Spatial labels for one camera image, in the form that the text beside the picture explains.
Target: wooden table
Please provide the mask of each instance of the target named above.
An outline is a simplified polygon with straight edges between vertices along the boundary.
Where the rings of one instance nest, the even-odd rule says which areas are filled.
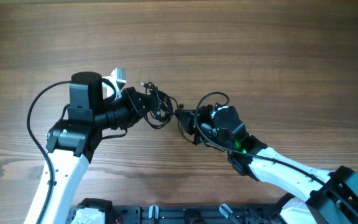
[[[39,184],[44,160],[25,128],[36,94],[76,72],[114,67],[127,69],[127,86],[143,91],[140,82],[152,81],[189,109],[223,91],[247,130],[280,153],[358,172],[358,4],[0,6],[0,223],[22,223]],[[60,86],[36,104],[31,124],[43,145],[66,103]],[[142,120],[103,141],[73,204],[244,204],[283,194],[240,177],[225,153],[188,144],[174,118],[163,130]]]

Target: wire bundle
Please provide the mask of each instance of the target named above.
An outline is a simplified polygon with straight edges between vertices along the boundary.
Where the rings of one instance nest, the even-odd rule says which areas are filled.
[[[152,82],[148,82],[147,84],[142,83],[142,85],[146,89],[145,90],[146,95],[150,93],[150,95],[155,95],[156,97],[157,105],[154,109],[150,110],[149,113],[153,119],[160,121],[161,124],[151,123],[148,114],[144,116],[144,119],[146,120],[146,122],[148,122],[148,124],[152,128],[162,129],[165,125],[167,125],[171,121],[173,116],[173,106],[172,106],[171,99],[175,101],[177,107],[178,107],[178,102],[173,97],[168,96],[163,91],[158,90],[158,88]]]

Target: table surface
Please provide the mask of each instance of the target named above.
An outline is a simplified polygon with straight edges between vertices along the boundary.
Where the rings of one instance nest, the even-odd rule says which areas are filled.
[[[234,1],[0,6],[0,223],[22,223],[44,160],[25,127],[36,94],[80,71],[127,70],[185,108],[231,97],[247,130],[309,166],[358,172],[358,4]],[[214,103],[222,98],[212,98]],[[42,145],[68,103],[56,87],[35,106]],[[239,176],[226,154],[184,141],[176,119],[140,121],[103,141],[73,204],[219,205],[275,202],[276,186]]]

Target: green led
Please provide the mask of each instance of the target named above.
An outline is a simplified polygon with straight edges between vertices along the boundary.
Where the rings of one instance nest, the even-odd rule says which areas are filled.
[[[235,140],[234,142],[236,144],[236,149],[239,150],[241,148],[241,142],[238,140]]]

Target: black cable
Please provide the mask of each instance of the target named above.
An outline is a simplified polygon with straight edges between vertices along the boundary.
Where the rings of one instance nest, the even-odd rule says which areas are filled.
[[[34,105],[35,103],[37,102],[37,100],[42,96],[42,94],[44,94],[46,91],[48,91],[49,89],[57,86],[57,85],[61,85],[61,84],[67,84],[67,83],[70,83],[71,81],[63,81],[63,82],[58,82],[58,83],[55,83],[53,85],[50,85],[48,87],[46,87],[46,89],[42,90],[34,99],[34,101],[31,103],[31,106],[29,108],[29,113],[27,114],[27,130],[30,134],[30,137],[32,138],[32,140],[34,141],[34,143],[38,146],[38,148],[40,149],[42,155],[44,156],[44,159],[45,161],[47,162],[47,165],[48,165],[48,170],[49,170],[49,182],[48,182],[48,192],[47,192],[47,197],[45,199],[45,202],[44,202],[44,205],[42,206],[42,209],[41,209],[41,212],[40,212],[40,215],[37,219],[37,224],[41,223],[43,217],[44,217],[44,213],[48,207],[48,203],[50,201],[50,197],[52,195],[52,190],[53,190],[53,185],[55,183],[55,176],[54,176],[54,172],[53,172],[53,169],[52,169],[52,166],[53,164],[51,163],[50,159],[49,159],[49,156],[48,154],[45,152],[45,150],[43,149],[43,147],[41,146],[41,144],[38,142],[38,140],[35,138],[32,130],[31,130],[31,127],[30,127],[30,117],[31,117],[31,112],[32,112],[32,109],[34,108]]]
[[[349,205],[340,195],[338,195],[335,191],[331,190],[326,183],[324,183],[322,180],[316,178],[316,176],[314,176],[313,174],[309,174],[308,172],[298,168],[298,167],[295,167],[291,164],[288,164],[286,162],[282,162],[282,161],[278,161],[274,158],[269,158],[269,157],[264,157],[264,156],[258,156],[258,155],[252,155],[252,154],[248,154],[248,153],[244,153],[244,152],[241,152],[241,151],[237,151],[237,150],[233,150],[233,149],[228,149],[224,146],[220,146],[219,144],[216,144],[215,142],[213,142],[212,140],[210,140],[207,136],[205,136],[205,134],[201,131],[201,128],[200,126],[198,125],[198,110],[201,106],[201,104],[204,102],[205,99],[207,99],[208,97],[210,97],[211,95],[222,95],[224,96],[227,101],[224,105],[222,106],[226,106],[228,103],[229,103],[229,97],[224,94],[224,93],[221,93],[221,92],[212,92],[212,93],[208,93],[207,95],[205,95],[204,97],[202,97],[202,99],[200,100],[200,102],[198,102],[197,104],[197,107],[196,107],[196,111],[195,111],[195,118],[194,118],[194,123],[195,123],[195,126],[197,128],[197,130],[200,132],[200,134],[202,135],[202,137],[204,137],[205,139],[207,139],[210,143],[214,144],[216,147],[219,147],[221,149],[224,150],[227,150],[227,151],[230,151],[230,152],[235,152],[235,153],[239,153],[239,154],[243,154],[245,156],[248,156],[248,157],[253,157],[253,158],[257,158],[257,159],[264,159],[266,161],[272,161],[272,162],[276,162],[278,164],[281,164],[281,165],[284,165],[284,166],[287,166],[295,171],[298,171],[300,172],[301,174],[304,174],[305,176],[311,178],[311,180],[315,180],[317,181],[317,183],[321,184],[325,189],[327,189],[331,194],[333,194],[335,197],[337,197],[346,207],[347,209],[349,209],[353,215],[355,215],[357,218],[358,218],[358,212],[356,210],[354,210],[354,208]]]
[[[157,101],[157,107],[154,109],[151,109],[149,111],[151,117],[153,119],[156,119],[157,121],[160,121],[161,124],[153,124],[150,122],[148,114],[146,114],[144,116],[144,119],[146,120],[146,122],[148,122],[148,124],[154,128],[154,129],[161,129],[163,128],[165,125],[167,125],[171,119],[172,119],[172,115],[173,115],[173,106],[172,106],[172,102],[171,99],[173,99],[175,101],[175,103],[178,106],[178,102],[176,101],[176,99],[174,99],[171,96],[168,96],[166,93],[158,90],[158,88],[152,83],[152,82],[148,82],[148,84],[144,84],[145,87],[145,94],[148,94],[148,90],[150,89],[151,92],[150,94],[154,94],[156,97],[156,101]]]
[[[200,141],[201,141],[201,143],[203,143],[203,145],[204,145],[205,147],[211,147],[211,148],[216,149],[216,150],[218,150],[218,151],[224,152],[224,149],[220,149],[220,148],[215,147],[215,146],[210,146],[209,144],[207,144],[206,142],[204,142],[203,138],[200,138]]]
[[[66,104],[66,106],[63,108],[62,115],[60,116],[59,120],[57,120],[57,122],[62,121],[62,119],[65,117],[66,110],[67,110],[68,107],[70,107],[70,104],[69,104],[69,103]]]
[[[193,143],[192,140],[186,138],[185,134],[183,134],[183,127],[180,127],[179,124],[180,124],[180,122],[179,122],[179,119],[178,119],[178,129],[179,129],[179,132],[180,132],[181,136],[182,136],[186,141],[188,141],[188,142],[190,142],[190,143]]]
[[[123,133],[123,134],[111,134],[111,135],[102,137],[102,140],[113,139],[113,138],[121,138],[121,137],[124,137],[125,135],[127,135],[127,133],[128,133],[128,130],[125,129],[125,133]]]

